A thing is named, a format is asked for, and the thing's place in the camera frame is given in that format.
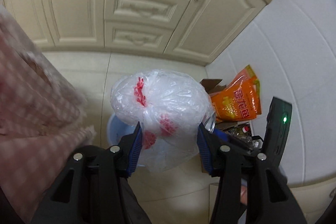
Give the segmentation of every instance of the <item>black device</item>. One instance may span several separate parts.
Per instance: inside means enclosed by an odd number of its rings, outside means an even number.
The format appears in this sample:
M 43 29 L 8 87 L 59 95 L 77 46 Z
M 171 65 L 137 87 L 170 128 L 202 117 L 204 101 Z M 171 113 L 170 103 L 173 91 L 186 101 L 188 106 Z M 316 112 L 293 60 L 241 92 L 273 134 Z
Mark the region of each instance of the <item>black device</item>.
M 233 136 L 229 141 L 220 140 L 203 124 L 199 126 L 197 145 L 204 168 L 209 175 L 220 177 L 211 224 L 237 223 L 245 209 L 240 203 L 242 178 L 248 182 L 247 224 L 306 224 L 278 170 L 291 113 L 291 104 L 273 98 L 261 150 Z M 138 124 L 118 146 L 76 150 L 47 191 L 31 224 L 149 224 L 125 180 L 135 171 L 141 146 Z

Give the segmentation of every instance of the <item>ribbed blue pad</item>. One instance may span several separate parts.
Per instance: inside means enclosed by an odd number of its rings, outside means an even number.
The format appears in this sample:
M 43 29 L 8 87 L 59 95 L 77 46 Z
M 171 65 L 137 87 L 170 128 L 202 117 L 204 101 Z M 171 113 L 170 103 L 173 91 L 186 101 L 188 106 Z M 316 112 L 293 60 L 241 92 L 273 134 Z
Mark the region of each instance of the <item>ribbed blue pad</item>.
M 128 167 L 126 170 L 128 173 L 128 176 L 131 176 L 131 174 L 137 168 L 141 149 L 142 149 L 142 131 L 141 131 L 141 128 L 139 128 L 136 138 L 133 142 L 132 149 L 128 155 Z
M 201 155 L 203 167 L 209 174 L 211 174 L 213 171 L 212 156 L 208 144 L 200 128 L 198 129 L 197 133 L 197 145 L 199 153 Z

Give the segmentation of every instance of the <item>blue bucket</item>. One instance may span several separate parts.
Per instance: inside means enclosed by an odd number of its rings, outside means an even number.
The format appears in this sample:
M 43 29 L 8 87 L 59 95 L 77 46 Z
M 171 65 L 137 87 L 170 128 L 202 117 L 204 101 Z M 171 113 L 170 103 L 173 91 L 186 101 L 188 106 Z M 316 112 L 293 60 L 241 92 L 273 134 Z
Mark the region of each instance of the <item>blue bucket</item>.
M 125 124 L 115 114 L 112 114 L 106 129 L 109 145 L 117 145 L 122 136 L 132 134 L 134 130 L 135 127 Z

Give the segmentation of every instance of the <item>yellow graphic on package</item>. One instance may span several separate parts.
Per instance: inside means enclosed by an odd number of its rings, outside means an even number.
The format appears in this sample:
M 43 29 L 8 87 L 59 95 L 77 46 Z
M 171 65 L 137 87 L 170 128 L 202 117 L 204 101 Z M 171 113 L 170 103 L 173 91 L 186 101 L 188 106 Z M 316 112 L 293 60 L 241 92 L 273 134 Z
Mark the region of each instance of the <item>yellow graphic on package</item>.
M 233 99 L 229 97 L 223 97 L 222 102 L 224 109 L 226 110 L 226 115 L 234 118 L 236 116 Z

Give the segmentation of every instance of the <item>plastic bag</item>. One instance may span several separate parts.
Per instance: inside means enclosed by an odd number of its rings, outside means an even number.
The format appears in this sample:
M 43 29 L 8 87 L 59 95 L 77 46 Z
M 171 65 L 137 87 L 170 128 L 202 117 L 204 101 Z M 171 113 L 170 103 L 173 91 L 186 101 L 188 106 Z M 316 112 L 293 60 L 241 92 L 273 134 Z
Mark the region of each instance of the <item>plastic bag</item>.
M 112 88 L 111 105 L 128 125 L 141 123 L 139 163 L 152 172 L 173 168 L 198 153 L 198 126 L 214 113 L 209 95 L 189 75 L 169 70 L 139 72 Z
M 210 94 L 219 121 L 252 120 L 261 114 L 260 82 L 246 66 L 223 91 Z

